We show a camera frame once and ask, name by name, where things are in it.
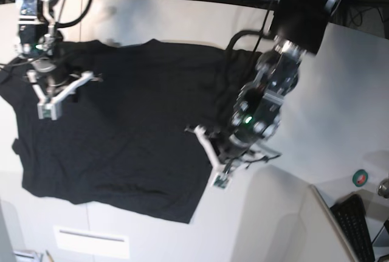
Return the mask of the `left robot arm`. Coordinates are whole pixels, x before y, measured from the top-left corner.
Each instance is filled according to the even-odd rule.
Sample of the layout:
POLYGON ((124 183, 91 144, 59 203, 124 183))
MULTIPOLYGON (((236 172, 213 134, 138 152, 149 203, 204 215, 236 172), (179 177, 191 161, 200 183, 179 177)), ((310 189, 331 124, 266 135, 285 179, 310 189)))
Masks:
POLYGON ((280 156, 266 146, 281 122, 285 96, 298 83, 298 68, 305 54, 316 54, 326 26, 341 0, 272 0, 274 16, 258 35, 274 42, 260 56, 251 55, 228 124, 210 131, 197 126, 194 134, 212 165, 211 185, 226 188, 233 173, 255 162, 280 156))

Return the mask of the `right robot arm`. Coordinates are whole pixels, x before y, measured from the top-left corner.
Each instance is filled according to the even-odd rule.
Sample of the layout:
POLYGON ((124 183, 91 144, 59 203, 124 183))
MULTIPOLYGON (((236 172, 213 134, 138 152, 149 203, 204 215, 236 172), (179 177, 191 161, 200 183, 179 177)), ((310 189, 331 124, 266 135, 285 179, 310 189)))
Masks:
POLYGON ((62 102, 80 86, 94 78, 92 71, 77 72, 66 67, 61 55, 61 29, 73 27, 88 14, 88 0, 81 15, 71 22, 60 22, 54 6, 58 0, 15 0, 18 10, 16 53, 22 64, 29 66, 27 79, 38 97, 38 117, 58 120, 62 102))

